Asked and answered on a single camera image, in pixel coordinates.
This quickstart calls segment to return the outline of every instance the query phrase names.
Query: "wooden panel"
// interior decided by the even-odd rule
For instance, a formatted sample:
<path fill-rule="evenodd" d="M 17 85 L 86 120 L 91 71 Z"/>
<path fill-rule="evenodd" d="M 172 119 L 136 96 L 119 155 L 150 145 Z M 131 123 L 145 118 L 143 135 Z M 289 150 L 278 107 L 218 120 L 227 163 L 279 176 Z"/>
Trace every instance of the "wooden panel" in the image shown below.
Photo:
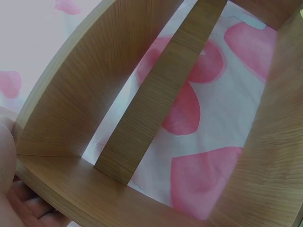
<path fill-rule="evenodd" d="M 226 0 L 199 0 L 139 88 L 95 167 L 127 185 L 173 105 Z"/>
<path fill-rule="evenodd" d="M 258 17 L 273 29 L 278 30 L 298 10 L 303 0 L 232 0 L 237 5 Z"/>
<path fill-rule="evenodd" d="M 19 154 L 80 157 L 182 0 L 102 0 L 52 59 L 13 131 Z"/>
<path fill-rule="evenodd" d="M 78 157 L 18 155 L 17 175 L 82 227 L 201 227 Z"/>
<path fill-rule="evenodd" d="M 213 226 L 297 227 L 302 218 L 302 28 L 297 11 L 278 31 L 269 80 L 243 154 L 209 218 Z"/>

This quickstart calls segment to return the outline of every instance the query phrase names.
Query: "wood grain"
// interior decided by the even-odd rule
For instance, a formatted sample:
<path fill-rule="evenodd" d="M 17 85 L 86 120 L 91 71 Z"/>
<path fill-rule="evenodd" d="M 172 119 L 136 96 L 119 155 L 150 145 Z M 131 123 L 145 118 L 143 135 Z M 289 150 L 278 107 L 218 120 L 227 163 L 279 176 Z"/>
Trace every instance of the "wood grain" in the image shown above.
<path fill-rule="evenodd" d="M 18 155 L 17 175 L 82 227 L 200 227 L 78 157 Z"/>
<path fill-rule="evenodd" d="M 297 227 L 303 203 L 303 19 L 278 31 L 243 154 L 209 220 L 216 227 Z"/>
<path fill-rule="evenodd" d="M 226 0 L 199 0 L 115 128 L 95 167 L 127 185 L 172 107 Z"/>
<path fill-rule="evenodd" d="M 45 69 L 17 118 L 19 154 L 81 157 L 182 0 L 102 0 Z"/>
<path fill-rule="evenodd" d="M 278 30 L 303 3 L 303 0 L 232 1 L 275 30 Z"/>

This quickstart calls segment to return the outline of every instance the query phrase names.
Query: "wooden edge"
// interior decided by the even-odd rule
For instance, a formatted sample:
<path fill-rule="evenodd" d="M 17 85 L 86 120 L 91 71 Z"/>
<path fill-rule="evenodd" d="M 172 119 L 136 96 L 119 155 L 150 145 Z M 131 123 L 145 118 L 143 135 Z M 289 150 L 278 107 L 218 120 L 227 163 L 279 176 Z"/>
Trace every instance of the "wooden edge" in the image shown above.
<path fill-rule="evenodd" d="M 232 0 L 235 4 L 278 30 L 303 3 L 303 0 Z"/>
<path fill-rule="evenodd" d="M 13 136 L 17 143 L 21 136 L 26 123 L 38 104 L 41 95 L 45 92 L 48 84 L 51 82 L 56 72 L 59 70 L 62 63 L 71 53 L 73 48 L 77 45 L 80 39 L 91 28 L 91 26 L 98 20 L 98 18 L 115 2 L 116 0 L 102 0 L 93 11 L 79 24 L 75 31 L 68 37 L 59 51 L 52 58 L 41 77 L 35 84 L 34 89 L 29 94 L 24 103 L 24 108 L 21 109 L 13 130 Z"/>
<path fill-rule="evenodd" d="M 226 0 L 199 0 L 172 37 L 111 135 L 95 167 L 127 185 L 169 113 Z"/>
<path fill-rule="evenodd" d="M 102 0 L 63 44 L 19 114 L 17 153 L 81 157 L 182 0 Z"/>
<path fill-rule="evenodd" d="M 17 176 L 83 227 L 203 226 L 123 186 L 82 158 L 18 155 Z"/>

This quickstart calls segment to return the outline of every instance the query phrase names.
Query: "wooden divider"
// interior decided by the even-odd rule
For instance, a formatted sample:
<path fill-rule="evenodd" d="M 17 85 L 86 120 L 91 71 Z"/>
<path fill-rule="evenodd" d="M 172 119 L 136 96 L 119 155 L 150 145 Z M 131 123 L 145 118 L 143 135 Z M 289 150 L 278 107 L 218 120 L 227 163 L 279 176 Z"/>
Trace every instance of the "wooden divider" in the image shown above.
<path fill-rule="evenodd" d="M 298 10 L 278 31 L 243 154 L 207 226 L 298 227 L 302 203 L 303 18 Z"/>
<path fill-rule="evenodd" d="M 303 4 L 303 0 L 232 0 L 258 17 L 265 24 L 278 30 Z"/>
<path fill-rule="evenodd" d="M 102 0 L 54 56 L 24 104 L 13 130 L 17 152 L 81 157 L 181 2 Z"/>
<path fill-rule="evenodd" d="M 199 0 L 166 46 L 95 167 L 127 185 L 173 105 L 226 0 Z"/>
<path fill-rule="evenodd" d="M 202 227 L 79 157 L 18 155 L 17 169 L 38 195 L 83 227 Z"/>

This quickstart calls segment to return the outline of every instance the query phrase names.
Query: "finger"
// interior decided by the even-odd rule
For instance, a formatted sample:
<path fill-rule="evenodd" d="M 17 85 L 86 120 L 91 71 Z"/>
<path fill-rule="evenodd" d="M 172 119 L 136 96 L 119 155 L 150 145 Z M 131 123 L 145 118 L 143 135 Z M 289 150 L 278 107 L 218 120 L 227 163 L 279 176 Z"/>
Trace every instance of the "finger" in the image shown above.
<path fill-rule="evenodd" d="M 0 116 L 0 192 L 6 194 L 16 171 L 16 146 L 10 129 L 13 121 Z"/>
<path fill-rule="evenodd" d="M 26 201 L 37 197 L 37 194 L 34 193 L 25 183 L 22 181 L 13 182 L 11 186 L 12 190 L 16 193 L 21 201 Z"/>
<path fill-rule="evenodd" d="M 0 222 L 4 227 L 24 227 L 23 222 L 2 193 L 0 193 Z"/>
<path fill-rule="evenodd" d="M 67 227 L 71 222 L 71 220 L 58 211 L 48 213 L 39 220 L 44 227 Z"/>
<path fill-rule="evenodd" d="M 24 202 L 24 204 L 30 209 L 37 219 L 49 212 L 54 211 L 54 208 L 40 197 L 27 200 Z"/>
<path fill-rule="evenodd" d="M 14 121 L 4 115 L 0 115 L 0 123 L 4 124 L 9 131 L 13 130 Z"/>

